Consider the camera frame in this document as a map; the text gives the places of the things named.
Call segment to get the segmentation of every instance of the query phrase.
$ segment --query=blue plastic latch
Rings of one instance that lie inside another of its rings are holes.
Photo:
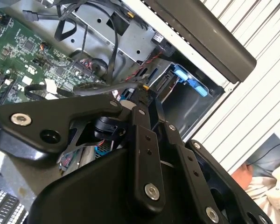
[[[199,84],[198,81],[189,79],[188,83],[192,86],[201,96],[206,97],[208,92]]]
[[[185,72],[178,65],[175,67],[175,70],[173,72],[174,72],[174,74],[176,74],[181,79],[180,80],[181,83],[188,80],[187,72]]]

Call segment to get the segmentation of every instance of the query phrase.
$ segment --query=black plastic cover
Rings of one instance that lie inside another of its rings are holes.
[[[146,0],[152,10],[230,82],[243,82],[256,59],[199,0]]]

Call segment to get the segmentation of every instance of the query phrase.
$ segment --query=black mechanical arm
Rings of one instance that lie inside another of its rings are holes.
[[[31,172],[113,140],[107,155],[44,186],[28,224],[272,223],[199,142],[184,145],[157,99],[146,100],[97,95],[0,107],[0,151]]]

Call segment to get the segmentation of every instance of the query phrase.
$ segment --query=connector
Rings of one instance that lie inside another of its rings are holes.
[[[30,22],[39,21],[38,14],[35,12],[23,10],[23,15],[24,15],[25,20],[27,20],[27,21],[30,21]]]

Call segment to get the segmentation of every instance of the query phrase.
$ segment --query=motherboard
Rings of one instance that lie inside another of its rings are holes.
[[[0,11],[0,105],[29,101],[24,88],[31,84],[49,81],[56,87],[71,91],[80,83],[101,82],[80,62],[60,68],[51,66],[47,59],[61,65],[72,61],[38,34]],[[50,92],[42,94],[46,99],[56,98]]]

